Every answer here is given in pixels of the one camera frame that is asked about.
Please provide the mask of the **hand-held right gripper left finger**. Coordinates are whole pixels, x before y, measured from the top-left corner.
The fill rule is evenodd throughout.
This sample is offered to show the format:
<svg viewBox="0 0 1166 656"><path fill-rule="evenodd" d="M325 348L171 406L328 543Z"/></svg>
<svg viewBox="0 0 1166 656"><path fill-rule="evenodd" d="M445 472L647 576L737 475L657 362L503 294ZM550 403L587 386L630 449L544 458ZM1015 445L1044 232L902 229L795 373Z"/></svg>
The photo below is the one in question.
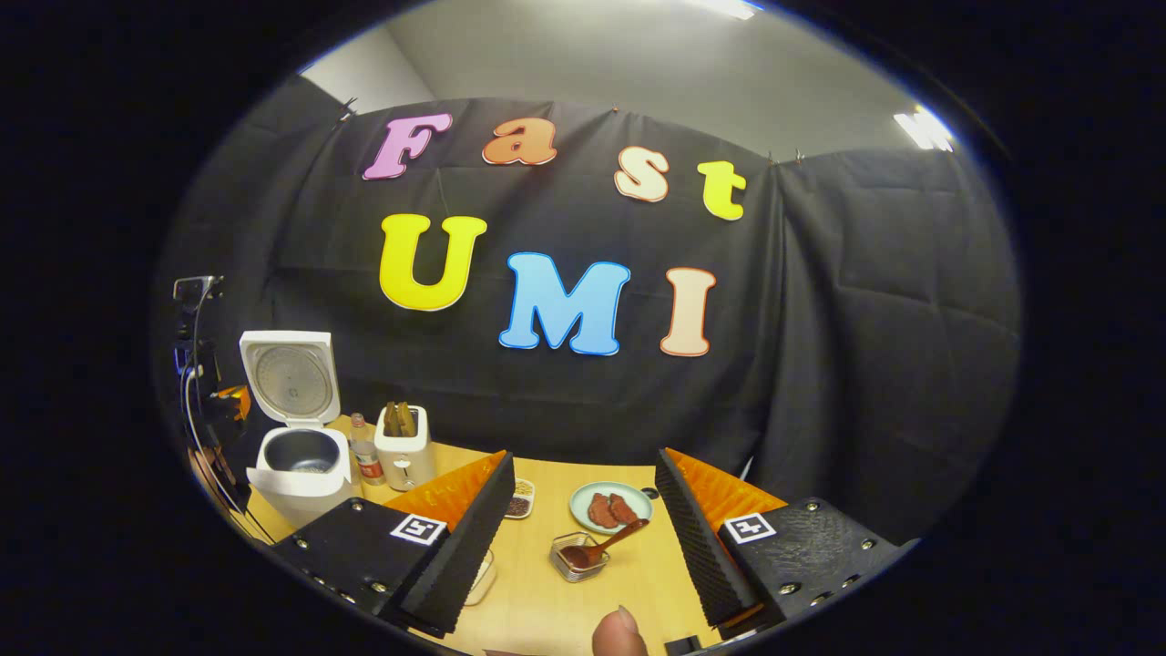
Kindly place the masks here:
<svg viewBox="0 0 1166 656"><path fill-rule="evenodd" d="M499 451L384 503L347 498L273 555L363 613L444 639L513 493L514 458Z"/></svg>

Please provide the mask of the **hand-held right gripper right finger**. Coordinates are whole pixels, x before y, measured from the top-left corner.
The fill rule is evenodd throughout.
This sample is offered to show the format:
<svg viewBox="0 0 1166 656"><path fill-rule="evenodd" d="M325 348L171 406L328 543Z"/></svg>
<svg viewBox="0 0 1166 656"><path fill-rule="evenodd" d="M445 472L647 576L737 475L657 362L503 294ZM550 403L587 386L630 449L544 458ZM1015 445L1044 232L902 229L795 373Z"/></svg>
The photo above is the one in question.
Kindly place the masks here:
<svg viewBox="0 0 1166 656"><path fill-rule="evenodd" d="M721 639L823 611L915 548L915 539L883 538L823 498L784 502L670 447L655 460L655 489Z"/></svg>

